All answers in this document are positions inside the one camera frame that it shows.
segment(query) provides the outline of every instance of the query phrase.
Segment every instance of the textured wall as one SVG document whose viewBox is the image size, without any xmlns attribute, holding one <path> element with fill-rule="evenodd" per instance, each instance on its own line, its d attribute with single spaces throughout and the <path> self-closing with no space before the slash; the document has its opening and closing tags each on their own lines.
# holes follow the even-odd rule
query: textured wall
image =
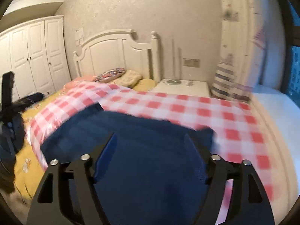
<svg viewBox="0 0 300 225">
<path fill-rule="evenodd" d="M 56 14 L 65 15 L 72 78 L 76 76 L 73 51 L 80 52 L 75 46 L 75 30 L 83 27 L 85 39 L 108 29 L 134 29 L 141 43 L 149 42 L 155 30 L 161 36 L 165 78 L 172 78 L 175 71 L 181 79 L 213 80 L 221 43 L 220 0 L 65 0 Z M 179 67 L 179 54 L 200 59 L 200 68 Z"/>
</svg>

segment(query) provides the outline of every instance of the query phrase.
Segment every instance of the pillow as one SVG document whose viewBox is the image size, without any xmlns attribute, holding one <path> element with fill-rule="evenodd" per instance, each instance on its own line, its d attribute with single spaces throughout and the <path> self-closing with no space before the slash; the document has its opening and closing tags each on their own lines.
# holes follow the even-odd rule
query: pillow
<svg viewBox="0 0 300 225">
<path fill-rule="evenodd" d="M 100 75 L 97 76 L 96 81 L 100 83 L 108 83 L 120 76 L 122 76 L 125 73 L 124 68 L 116 68 L 116 69 L 111 69 L 107 72 L 104 72 Z"/>
<path fill-rule="evenodd" d="M 152 79 L 140 80 L 133 89 L 138 92 L 146 92 L 152 90 L 156 86 L 156 82 Z"/>
<path fill-rule="evenodd" d="M 68 90 L 76 87 L 77 85 L 80 85 L 83 81 L 93 82 L 96 80 L 96 76 L 84 76 L 84 77 L 78 77 L 71 82 L 68 82 L 64 85 L 63 91 L 67 92 Z"/>
<path fill-rule="evenodd" d="M 142 78 L 142 76 L 133 70 L 127 70 L 126 73 L 113 81 L 114 84 L 118 86 L 125 86 L 132 88 L 137 84 L 137 82 Z"/>
</svg>

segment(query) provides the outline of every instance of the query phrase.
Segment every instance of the wardrobe door panel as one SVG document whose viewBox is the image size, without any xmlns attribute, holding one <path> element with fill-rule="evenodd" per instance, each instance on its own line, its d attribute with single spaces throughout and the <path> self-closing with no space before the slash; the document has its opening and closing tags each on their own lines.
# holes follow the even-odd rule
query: wardrobe door panel
<svg viewBox="0 0 300 225">
<path fill-rule="evenodd" d="M 58 91 L 71 81 L 66 59 L 62 19 L 45 20 L 46 51 L 54 87 Z"/>
<path fill-rule="evenodd" d="M 20 98 L 35 93 L 27 49 L 27 25 L 10 32 L 10 59 Z"/>
<path fill-rule="evenodd" d="M 45 22 L 27 26 L 27 43 L 31 72 L 38 92 L 50 95 L 55 92 L 50 74 L 45 44 Z"/>
<path fill-rule="evenodd" d="M 11 55 L 9 50 L 9 33 L 6 33 L 0 37 L 0 101 L 2 99 L 2 75 L 11 71 Z M 16 86 L 14 84 L 12 90 L 12 101 L 20 99 Z"/>
</svg>

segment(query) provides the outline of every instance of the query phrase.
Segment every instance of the window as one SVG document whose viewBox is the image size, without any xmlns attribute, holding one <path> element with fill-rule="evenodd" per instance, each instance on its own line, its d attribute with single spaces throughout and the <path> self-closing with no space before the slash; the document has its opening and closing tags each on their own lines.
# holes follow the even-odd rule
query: window
<svg viewBox="0 0 300 225">
<path fill-rule="evenodd" d="M 288 83 L 286 94 L 300 107 L 300 18 L 293 6 L 289 3 L 290 12 L 292 15 L 293 33 L 292 33 L 292 48 L 291 48 L 291 76 Z"/>
<path fill-rule="evenodd" d="M 280 90 L 300 107 L 299 9 L 295 9 L 288 0 L 278 0 L 278 2 L 282 13 L 286 40 L 285 69 Z"/>
</svg>

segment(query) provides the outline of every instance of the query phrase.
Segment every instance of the bed frame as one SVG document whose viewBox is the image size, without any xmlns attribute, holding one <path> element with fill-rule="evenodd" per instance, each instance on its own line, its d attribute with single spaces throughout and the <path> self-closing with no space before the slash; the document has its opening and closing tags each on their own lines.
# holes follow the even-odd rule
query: bed frame
<svg viewBox="0 0 300 225">
<path fill-rule="evenodd" d="M 74 52 L 78 77 L 99 75 L 113 68 L 123 67 L 139 72 L 144 79 L 161 80 L 159 38 L 152 31 L 150 43 L 137 43 L 134 30 L 116 29 L 101 32 L 80 46 L 81 55 Z"/>
</svg>

